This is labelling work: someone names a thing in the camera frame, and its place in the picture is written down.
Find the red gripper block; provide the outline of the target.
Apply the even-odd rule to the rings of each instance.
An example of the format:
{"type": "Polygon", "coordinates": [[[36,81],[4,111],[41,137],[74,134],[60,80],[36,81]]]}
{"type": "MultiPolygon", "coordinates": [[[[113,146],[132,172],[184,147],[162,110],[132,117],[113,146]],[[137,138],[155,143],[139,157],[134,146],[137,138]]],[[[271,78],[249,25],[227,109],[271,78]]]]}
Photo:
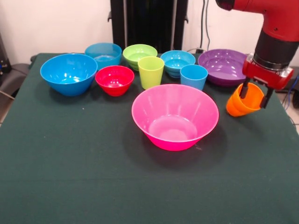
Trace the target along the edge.
{"type": "Polygon", "coordinates": [[[269,70],[260,66],[254,61],[253,53],[247,55],[243,64],[242,72],[246,76],[246,79],[242,84],[240,91],[241,99],[244,99],[247,95],[250,79],[261,82],[268,87],[267,93],[264,95],[260,103],[260,108],[263,109],[266,108],[273,94],[273,89],[282,90],[285,88],[294,74],[294,70],[291,67],[287,67],[282,70],[269,70]]]}

